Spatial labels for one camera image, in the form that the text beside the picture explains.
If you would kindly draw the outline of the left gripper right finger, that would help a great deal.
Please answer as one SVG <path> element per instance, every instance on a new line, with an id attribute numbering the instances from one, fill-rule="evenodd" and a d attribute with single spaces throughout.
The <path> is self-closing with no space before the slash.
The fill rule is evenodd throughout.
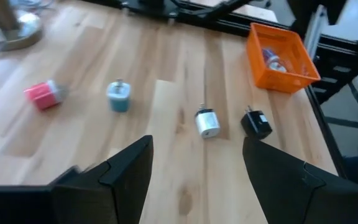
<path id="1" fill-rule="evenodd" d="M 256 139 L 242 155 L 269 223 L 351 222 L 342 178 Z"/>

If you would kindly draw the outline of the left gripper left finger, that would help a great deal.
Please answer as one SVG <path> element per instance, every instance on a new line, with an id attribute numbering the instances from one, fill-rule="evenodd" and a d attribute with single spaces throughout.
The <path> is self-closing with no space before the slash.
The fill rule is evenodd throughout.
<path id="1" fill-rule="evenodd" d="M 145 135 L 89 170 L 67 170 L 52 190 L 57 223 L 139 223 L 153 156 L 153 137 Z"/>

